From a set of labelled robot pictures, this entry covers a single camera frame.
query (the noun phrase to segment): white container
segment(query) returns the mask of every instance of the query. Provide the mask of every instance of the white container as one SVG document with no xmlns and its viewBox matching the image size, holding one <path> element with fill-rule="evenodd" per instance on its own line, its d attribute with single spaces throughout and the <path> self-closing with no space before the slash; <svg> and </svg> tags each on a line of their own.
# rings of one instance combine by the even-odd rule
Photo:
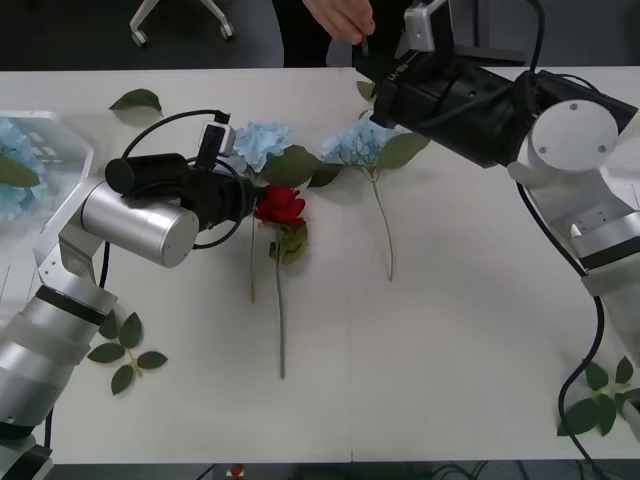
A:
<svg viewBox="0 0 640 480">
<path fill-rule="evenodd" d="M 46 199 L 34 201 L 14 221 L 0 224 L 2 255 L 42 230 L 73 188 L 89 174 L 94 150 L 54 113 L 0 111 L 0 118 L 8 119 L 30 138 L 33 153 L 42 160 L 49 177 Z"/>
</svg>

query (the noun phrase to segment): person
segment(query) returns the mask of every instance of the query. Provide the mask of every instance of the person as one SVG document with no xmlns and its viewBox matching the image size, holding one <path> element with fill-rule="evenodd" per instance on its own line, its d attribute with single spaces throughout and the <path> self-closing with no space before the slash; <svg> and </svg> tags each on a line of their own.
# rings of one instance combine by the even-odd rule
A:
<svg viewBox="0 0 640 480">
<path fill-rule="evenodd" d="M 412 0 L 272 0 L 284 67 L 326 67 L 331 39 L 393 56 Z"/>
</svg>

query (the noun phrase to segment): black cable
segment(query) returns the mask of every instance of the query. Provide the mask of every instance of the black cable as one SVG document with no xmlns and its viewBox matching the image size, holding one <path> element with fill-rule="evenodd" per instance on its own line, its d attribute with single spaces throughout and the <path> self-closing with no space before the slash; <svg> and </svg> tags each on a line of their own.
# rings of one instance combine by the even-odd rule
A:
<svg viewBox="0 0 640 480">
<path fill-rule="evenodd" d="M 473 0 L 473 46 L 480 46 L 480 0 Z"/>
<path fill-rule="evenodd" d="M 53 431 L 53 408 L 47 415 L 47 420 L 44 424 L 44 446 L 51 449 L 51 432 Z"/>
<path fill-rule="evenodd" d="M 582 469 L 582 464 L 576 460 L 576 465 L 578 466 L 578 475 L 580 476 L 580 480 L 586 480 L 584 478 L 584 470 Z"/>
<path fill-rule="evenodd" d="M 533 51 L 533 57 L 531 58 L 531 65 L 529 71 L 535 72 L 538 68 L 538 61 L 540 60 L 540 52 L 542 51 L 542 42 L 544 41 L 544 34 L 546 29 L 546 17 L 544 9 L 538 0 L 526 0 L 529 5 L 533 7 L 538 16 L 538 34 L 536 35 L 536 47 Z"/>
<path fill-rule="evenodd" d="M 216 466 L 217 466 L 217 465 L 218 465 L 217 463 L 214 463 L 214 464 L 210 465 L 209 467 L 207 467 L 207 469 L 206 469 L 204 472 L 202 472 L 202 473 L 200 474 L 200 476 L 199 476 L 198 478 L 196 478 L 196 480 L 202 480 L 204 477 L 206 477 L 206 476 L 207 476 L 207 474 L 208 474 L 210 471 L 212 471 L 214 468 L 216 468 Z"/>
<path fill-rule="evenodd" d="M 524 468 L 524 464 L 520 460 L 516 460 L 516 465 L 518 466 L 518 470 L 520 470 L 520 475 L 522 475 L 522 480 L 531 480 L 531 478 L 529 478 L 529 474 Z"/>
<path fill-rule="evenodd" d="M 233 225 L 233 227 L 231 227 L 231 229 L 226 233 L 226 235 L 224 235 L 220 239 L 216 240 L 215 242 L 207 243 L 205 245 L 196 244 L 196 245 L 193 246 L 194 250 L 204 250 L 206 248 L 216 247 L 216 246 L 220 245 L 221 243 L 226 242 L 229 239 L 229 237 L 231 237 L 231 235 L 236 233 L 236 230 L 238 230 L 238 228 L 240 228 L 240 225 L 242 224 L 242 220 L 244 218 L 243 217 L 244 212 L 247 211 L 246 192 L 244 190 L 244 185 L 242 184 L 242 179 L 240 178 L 240 175 L 238 175 L 238 172 L 236 172 L 233 168 L 231 168 L 231 166 L 229 166 L 228 163 L 223 162 L 222 160 L 218 160 L 218 159 L 216 159 L 216 163 L 218 165 L 222 165 L 224 168 L 229 170 L 231 175 L 233 175 L 234 180 L 236 181 L 236 183 L 240 187 L 240 196 L 242 197 L 242 200 L 240 201 L 240 214 L 238 215 L 238 218 L 236 219 L 236 223 Z"/>
<path fill-rule="evenodd" d="M 158 123 L 154 123 L 149 128 L 147 128 L 145 131 L 143 131 L 140 135 L 138 135 L 136 138 L 134 138 L 133 142 L 131 142 L 129 144 L 127 149 L 122 154 L 122 158 L 127 158 L 131 154 L 131 151 L 136 147 L 136 145 L 138 145 L 142 141 L 142 139 L 144 139 L 144 137 L 149 135 L 154 130 L 157 130 L 158 128 L 162 127 L 163 125 L 166 125 L 167 123 L 171 123 L 171 122 L 174 122 L 176 120 L 180 120 L 181 118 L 195 117 L 195 116 L 198 116 L 198 115 L 225 115 L 225 114 L 223 112 L 221 112 L 220 110 L 193 110 L 191 112 L 177 113 L 175 115 L 171 115 L 170 117 L 163 118 Z"/>
<path fill-rule="evenodd" d="M 480 474 L 487 467 L 487 465 L 489 465 L 488 460 L 478 463 L 478 465 L 476 465 L 476 468 L 473 469 L 473 472 L 471 472 L 471 478 L 473 480 L 478 480 L 478 478 L 480 478 Z"/>
<path fill-rule="evenodd" d="M 569 252 L 560 244 L 560 242 L 553 236 L 553 234 L 549 231 L 547 226 L 544 224 L 544 221 L 542 220 L 542 218 L 534 208 L 529 197 L 527 196 L 527 193 L 524 187 L 520 183 L 518 183 L 517 185 L 518 185 L 518 193 L 520 194 L 520 198 L 522 198 L 522 201 L 524 202 L 525 207 L 533 217 L 534 221 L 538 224 L 538 227 L 540 227 L 540 230 L 542 230 L 542 233 L 544 233 L 545 237 L 547 237 L 547 239 L 556 248 L 556 250 L 564 257 L 564 259 L 569 263 L 569 265 L 571 265 L 571 267 L 575 270 L 575 272 L 581 278 L 586 277 L 587 273 L 582 269 L 580 265 L 578 265 L 578 263 L 573 259 L 573 257 L 569 254 Z M 571 438 L 571 441 L 573 442 L 573 444 L 580 451 L 584 459 L 589 463 L 596 477 L 598 477 L 600 480 L 608 480 L 604 472 L 593 461 L 589 453 L 584 449 L 584 447 L 582 446 L 578 438 L 571 431 L 569 424 L 567 422 L 567 415 L 564 407 L 569 388 L 580 377 L 580 375 L 582 375 L 582 373 L 587 369 L 589 364 L 593 361 L 593 359 L 596 356 L 596 353 L 598 353 L 600 344 L 602 343 L 602 337 L 604 335 L 604 322 L 605 322 L 604 306 L 602 305 L 602 300 L 600 299 L 600 297 L 593 297 L 593 301 L 596 305 L 596 313 L 597 313 L 596 335 L 595 335 L 595 338 L 593 339 L 593 344 L 591 345 L 591 348 L 589 349 L 589 353 L 587 353 L 587 356 L 582 360 L 582 363 L 580 363 L 578 368 L 576 368 L 576 370 L 571 375 L 569 375 L 569 378 L 567 378 L 565 383 L 560 388 L 560 394 L 558 395 L 558 413 L 560 414 L 560 421 L 562 422 L 562 425 L 564 425 L 565 430 L 569 435 L 569 438 Z"/>
<path fill-rule="evenodd" d="M 554 73 L 554 74 L 552 74 L 552 76 L 554 76 L 554 77 L 560 77 L 560 78 L 570 78 L 570 79 L 573 79 L 573 80 L 578 80 L 579 82 L 584 83 L 587 87 L 589 87 L 589 88 L 590 88 L 591 90 L 593 90 L 594 92 L 602 93 L 600 90 L 598 90 L 598 89 L 596 88 L 596 86 L 595 86 L 593 83 L 591 83 L 591 82 L 589 82 L 589 81 L 585 80 L 584 78 L 579 77 L 579 76 L 577 76 L 577 75 L 571 75 L 571 74 L 569 74 L 569 73 Z"/>
<path fill-rule="evenodd" d="M 104 252 L 102 254 L 102 272 L 100 273 L 100 283 L 98 286 L 104 288 L 107 284 L 107 275 L 109 274 L 109 253 L 111 252 L 111 244 L 104 242 Z"/>
</svg>

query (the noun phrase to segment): floor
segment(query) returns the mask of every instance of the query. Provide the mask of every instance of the floor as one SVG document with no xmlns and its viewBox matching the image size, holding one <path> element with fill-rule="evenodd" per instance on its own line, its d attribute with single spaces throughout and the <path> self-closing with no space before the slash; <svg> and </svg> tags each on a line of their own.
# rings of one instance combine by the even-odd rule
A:
<svg viewBox="0 0 640 480">
<path fill-rule="evenodd" d="M 535 16 L 525 0 L 479 0 L 491 46 L 530 53 Z M 218 0 L 237 37 L 226 42 L 198 0 L 162 0 L 134 45 L 129 21 L 140 0 L 2 0 L 0 71 L 279 67 L 282 46 L 269 0 Z M 451 0 L 460 43 L 472 39 L 471 0 Z M 547 13 L 542 65 L 639 65 L 637 0 L 541 0 Z M 348 65 L 334 48 L 330 64 Z"/>
</svg>

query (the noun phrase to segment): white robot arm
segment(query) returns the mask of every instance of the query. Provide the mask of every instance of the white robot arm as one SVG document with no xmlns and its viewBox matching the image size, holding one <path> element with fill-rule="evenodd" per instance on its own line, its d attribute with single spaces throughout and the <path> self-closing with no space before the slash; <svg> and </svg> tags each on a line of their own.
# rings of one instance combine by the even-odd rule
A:
<svg viewBox="0 0 640 480">
<path fill-rule="evenodd" d="M 104 279 L 96 283 L 98 249 L 106 242 L 106 249 L 114 244 L 174 267 L 192 249 L 208 247 L 195 245 L 200 231 L 232 220 L 231 234 L 251 212 L 261 189 L 233 171 L 213 170 L 224 165 L 218 155 L 227 156 L 235 138 L 221 115 L 207 124 L 195 164 L 177 154 L 125 158 L 129 148 L 107 166 L 107 181 L 82 181 L 45 225 L 34 248 L 42 286 L 0 334 L 0 478 L 44 478 L 52 466 L 51 452 L 37 446 L 31 432 L 45 421 L 117 300 L 101 288 Z"/>
</svg>

